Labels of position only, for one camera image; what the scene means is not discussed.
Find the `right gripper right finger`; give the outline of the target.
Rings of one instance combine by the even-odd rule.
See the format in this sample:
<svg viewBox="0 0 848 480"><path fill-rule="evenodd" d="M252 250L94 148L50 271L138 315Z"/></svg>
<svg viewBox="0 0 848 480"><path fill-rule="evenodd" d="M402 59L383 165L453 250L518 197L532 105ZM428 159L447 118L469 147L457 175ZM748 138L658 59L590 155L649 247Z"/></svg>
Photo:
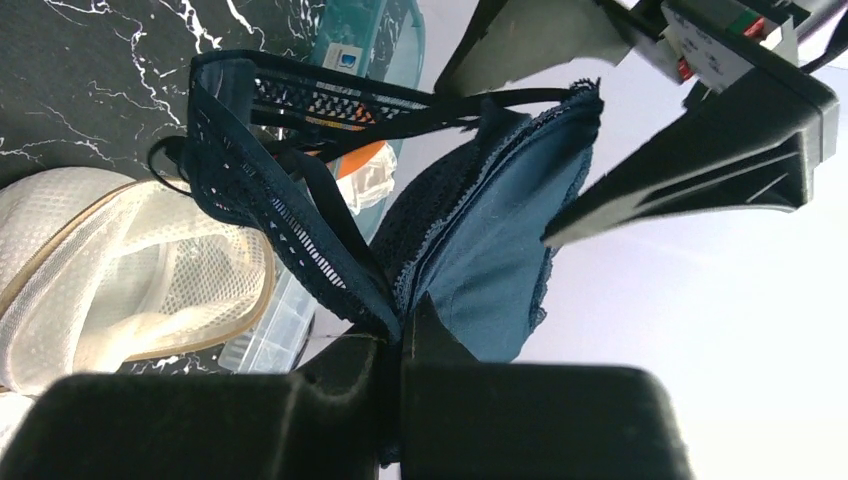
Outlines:
<svg viewBox="0 0 848 480"><path fill-rule="evenodd" d="M631 367L481 362L429 298L406 322L405 479L689 479L669 396Z"/></svg>

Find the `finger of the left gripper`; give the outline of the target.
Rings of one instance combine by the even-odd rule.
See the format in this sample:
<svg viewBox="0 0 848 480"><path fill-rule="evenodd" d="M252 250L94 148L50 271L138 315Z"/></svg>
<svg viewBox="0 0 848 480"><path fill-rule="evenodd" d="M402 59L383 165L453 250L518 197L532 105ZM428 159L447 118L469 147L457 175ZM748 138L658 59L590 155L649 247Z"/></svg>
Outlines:
<svg viewBox="0 0 848 480"><path fill-rule="evenodd" d="M480 1L434 93L494 91L579 58L617 65L631 49L599 1Z"/></svg>

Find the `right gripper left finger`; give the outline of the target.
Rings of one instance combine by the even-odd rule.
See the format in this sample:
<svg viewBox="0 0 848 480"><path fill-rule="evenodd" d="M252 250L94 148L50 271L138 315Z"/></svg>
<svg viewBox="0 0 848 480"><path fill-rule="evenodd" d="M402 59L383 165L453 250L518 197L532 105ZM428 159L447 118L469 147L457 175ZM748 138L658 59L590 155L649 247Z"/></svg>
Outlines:
<svg viewBox="0 0 848 480"><path fill-rule="evenodd" d="M286 375L76 375L34 405L5 479L373 479L384 345L336 339Z"/></svg>

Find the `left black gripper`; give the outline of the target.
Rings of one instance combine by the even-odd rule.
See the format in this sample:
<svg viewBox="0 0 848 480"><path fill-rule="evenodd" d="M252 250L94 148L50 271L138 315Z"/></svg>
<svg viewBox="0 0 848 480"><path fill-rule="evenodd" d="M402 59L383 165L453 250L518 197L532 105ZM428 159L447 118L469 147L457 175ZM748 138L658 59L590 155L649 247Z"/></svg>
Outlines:
<svg viewBox="0 0 848 480"><path fill-rule="evenodd" d="M684 19L660 1L597 3L623 40L677 84L708 40L682 38ZM799 43L845 1L691 1L719 31L793 64ZM793 212L813 198L814 170L836 151L839 100L826 84L764 60L714 99L654 135L557 214L542 236L561 247L638 221L730 209Z"/></svg>

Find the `orange black bra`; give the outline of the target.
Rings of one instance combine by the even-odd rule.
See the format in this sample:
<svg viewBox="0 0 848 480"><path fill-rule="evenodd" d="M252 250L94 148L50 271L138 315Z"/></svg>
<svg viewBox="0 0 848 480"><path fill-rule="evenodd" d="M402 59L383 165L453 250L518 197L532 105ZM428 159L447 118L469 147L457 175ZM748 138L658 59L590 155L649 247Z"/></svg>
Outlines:
<svg viewBox="0 0 848 480"><path fill-rule="evenodd" d="M309 125L321 128L314 147L308 147L307 153L322 153L331 143L340 143L349 133L355 133L376 124L385 117L386 109L361 100L335 99L329 96L315 99L307 109L305 120ZM369 160L387 146L385 140L371 142L350 150L336 159L327 162L328 168L337 177L342 178L362 168Z"/></svg>

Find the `dark blue lace bra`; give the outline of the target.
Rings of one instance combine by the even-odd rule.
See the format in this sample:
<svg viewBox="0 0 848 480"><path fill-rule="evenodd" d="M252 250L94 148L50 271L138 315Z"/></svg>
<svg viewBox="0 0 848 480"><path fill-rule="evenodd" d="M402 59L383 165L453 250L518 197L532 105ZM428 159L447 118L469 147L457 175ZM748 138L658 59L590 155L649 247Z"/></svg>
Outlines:
<svg viewBox="0 0 848 480"><path fill-rule="evenodd" d="M398 110L310 155L317 81L375 90ZM545 318L555 250L541 236L585 181L602 110L590 79L445 98L264 52L215 51L191 61L186 135L160 147L205 213L261 231L338 317L395 344L430 298L473 356L509 362ZM452 128L472 138L409 183L366 240L327 162Z"/></svg>

